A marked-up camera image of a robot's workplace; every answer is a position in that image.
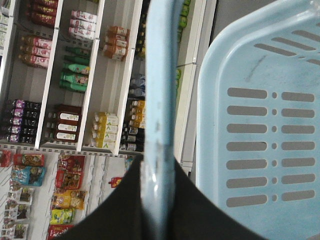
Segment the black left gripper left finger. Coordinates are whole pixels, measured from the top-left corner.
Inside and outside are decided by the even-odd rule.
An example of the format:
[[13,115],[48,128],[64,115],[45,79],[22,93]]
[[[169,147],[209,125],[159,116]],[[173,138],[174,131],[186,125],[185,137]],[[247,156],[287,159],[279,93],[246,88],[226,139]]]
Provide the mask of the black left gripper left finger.
[[141,163],[136,157],[120,184],[84,220],[55,240],[155,240],[141,201]]

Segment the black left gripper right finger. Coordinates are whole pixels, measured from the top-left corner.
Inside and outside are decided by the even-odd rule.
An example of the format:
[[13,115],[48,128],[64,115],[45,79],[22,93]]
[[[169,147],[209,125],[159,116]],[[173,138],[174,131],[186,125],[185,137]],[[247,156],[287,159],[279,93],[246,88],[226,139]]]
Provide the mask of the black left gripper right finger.
[[175,162],[175,196],[168,240],[263,240],[203,195]]

